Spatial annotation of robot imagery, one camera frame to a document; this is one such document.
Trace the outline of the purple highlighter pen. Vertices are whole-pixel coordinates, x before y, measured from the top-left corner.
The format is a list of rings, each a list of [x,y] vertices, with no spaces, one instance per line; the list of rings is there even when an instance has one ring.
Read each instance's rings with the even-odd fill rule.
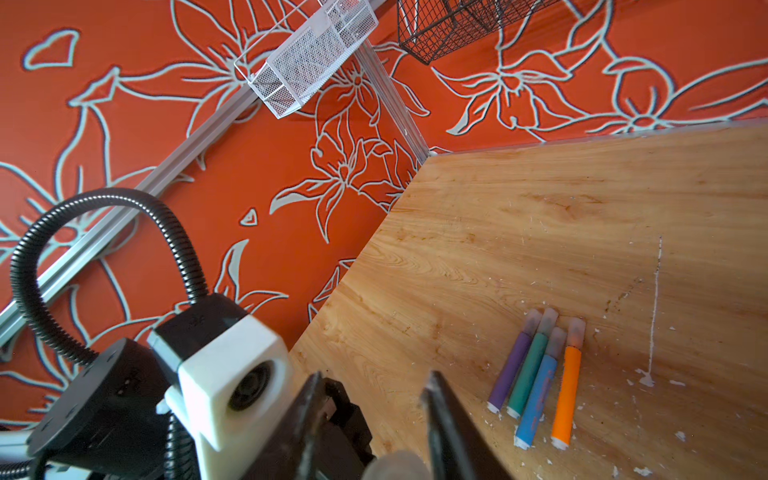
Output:
[[[519,369],[532,344],[533,337],[542,319],[542,312],[531,309],[527,314],[523,328],[518,334],[511,351],[498,375],[487,401],[487,407],[493,414],[499,414],[507,398]]]

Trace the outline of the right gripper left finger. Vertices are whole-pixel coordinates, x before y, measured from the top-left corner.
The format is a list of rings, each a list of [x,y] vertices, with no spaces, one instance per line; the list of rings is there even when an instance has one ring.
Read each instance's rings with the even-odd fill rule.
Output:
[[[243,479],[314,479],[325,378],[310,375]]]

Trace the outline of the orange highlighter pen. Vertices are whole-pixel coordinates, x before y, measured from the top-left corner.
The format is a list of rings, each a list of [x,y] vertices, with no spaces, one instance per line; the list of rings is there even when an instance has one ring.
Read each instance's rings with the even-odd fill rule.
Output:
[[[551,433],[552,445],[562,451],[567,450],[571,443],[585,330],[583,319],[569,319],[561,386]]]

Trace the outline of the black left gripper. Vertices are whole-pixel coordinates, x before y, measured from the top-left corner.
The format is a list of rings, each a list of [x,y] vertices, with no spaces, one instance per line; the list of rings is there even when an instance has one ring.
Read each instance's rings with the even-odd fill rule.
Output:
[[[242,413],[271,388],[274,362],[261,362],[240,375],[226,412]],[[375,456],[371,435],[359,408],[342,400],[341,411],[324,420],[320,470],[316,479],[360,479]],[[64,478],[64,470],[86,470],[86,479],[202,479],[195,440],[181,416],[156,413],[161,390],[168,387],[149,350],[129,339],[111,346],[78,375],[26,440],[23,479]]]

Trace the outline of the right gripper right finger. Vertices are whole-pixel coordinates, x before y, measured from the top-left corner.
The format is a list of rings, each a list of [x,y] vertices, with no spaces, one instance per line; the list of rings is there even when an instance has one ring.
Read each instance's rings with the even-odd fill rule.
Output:
[[[421,403],[434,479],[512,479],[441,372],[429,373]]]

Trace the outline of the green highlighter pen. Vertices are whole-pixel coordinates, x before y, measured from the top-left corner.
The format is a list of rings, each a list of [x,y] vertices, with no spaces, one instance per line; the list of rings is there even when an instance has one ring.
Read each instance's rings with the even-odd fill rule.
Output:
[[[537,326],[507,403],[507,413],[514,419],[520,419],[524,412],[536,373],[549,341],[549,336],[556,324],[558,316],[559,313],[555,309],[546,308],[539,325]]]

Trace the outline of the blue highlighter pen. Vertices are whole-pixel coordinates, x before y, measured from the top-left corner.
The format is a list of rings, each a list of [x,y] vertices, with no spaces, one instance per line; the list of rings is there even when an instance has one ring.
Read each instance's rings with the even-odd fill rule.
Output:
[[[559,359],[566,343],[567,332],[560,327],[554,327],[547,346],[539,362],[539,368],[534,378],[521,420],[517,427],[514,445],[528,450],[534,443],[535,434],[543,414],[546,398],[553,383]]]

